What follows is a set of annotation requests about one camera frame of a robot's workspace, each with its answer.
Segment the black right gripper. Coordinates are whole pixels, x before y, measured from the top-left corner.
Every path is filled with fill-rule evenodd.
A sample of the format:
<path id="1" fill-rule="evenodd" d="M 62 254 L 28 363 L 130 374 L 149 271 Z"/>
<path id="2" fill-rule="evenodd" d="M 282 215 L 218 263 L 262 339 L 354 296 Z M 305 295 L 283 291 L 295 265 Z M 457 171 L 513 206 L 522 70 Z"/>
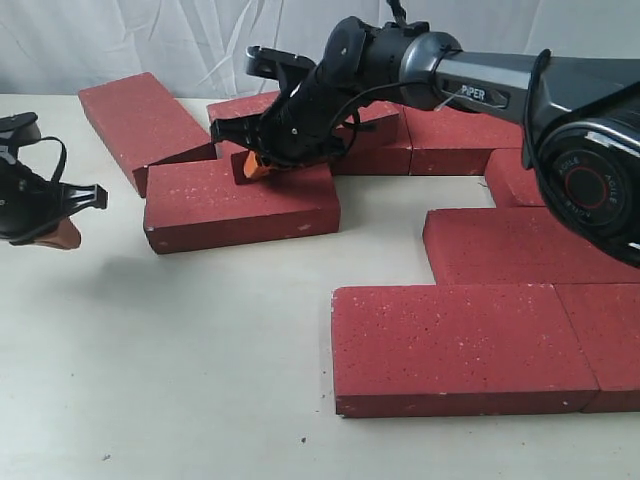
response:
<path id="1" fill-rule="evenodd" d="M 373 28 L 348 17 L 333 29 L 324 55 L 300 82 L 279 84 L 276 100 L 261 114 L 211 122 L 214 144 L 230 141 L 249 152 L 243 164 L 246 180 L 260 180 L 272 167 L 306 166 L 321 157 L 343 156 L 344 141 L 333 134 L 336 126 L 353 117 L 359 128 L 359 110 L 373 100 L 365 93 L 361 68 Z"/>

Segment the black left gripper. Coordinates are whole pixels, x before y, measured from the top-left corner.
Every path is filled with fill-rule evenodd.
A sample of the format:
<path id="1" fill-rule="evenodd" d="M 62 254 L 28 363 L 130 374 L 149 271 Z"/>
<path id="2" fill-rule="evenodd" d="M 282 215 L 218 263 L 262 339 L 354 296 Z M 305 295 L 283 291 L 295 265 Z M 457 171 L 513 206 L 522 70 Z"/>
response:
<path id="1" fill-rule="evenodd" d="M 79 248 L 81 233 L 71 217 L 88 208 L 106 209 L 108 192 L 98 184 L 81 186 L 61 180 L 67 163 L 65 145 L 60 146 L 49 179 L 23 164 L 19 149 L 1 146 L 1 239 L 11 245 Z"/>

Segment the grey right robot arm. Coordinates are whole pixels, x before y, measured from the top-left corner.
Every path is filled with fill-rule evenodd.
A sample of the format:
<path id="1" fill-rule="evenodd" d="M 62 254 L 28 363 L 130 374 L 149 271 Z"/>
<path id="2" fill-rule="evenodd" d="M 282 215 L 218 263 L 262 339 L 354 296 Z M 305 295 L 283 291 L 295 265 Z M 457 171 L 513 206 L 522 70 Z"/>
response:
<path id="1" fill-rule="evenodd" d="M 522 164 L 563 226 L 638 265 L 637 60 L 468 52 L 403 9 L 381 27 L 341 20 L 319 61 L 260 46 L 247 55 L 247 73 L 277 81 L 279 95 L 261 113 L 214 120 L 210 133 L 254 154 L 250 176 L 345 156 L 336 129 L 361 131 L 359 112 L 376 101 L 486 114 L 521 128 Z"/>

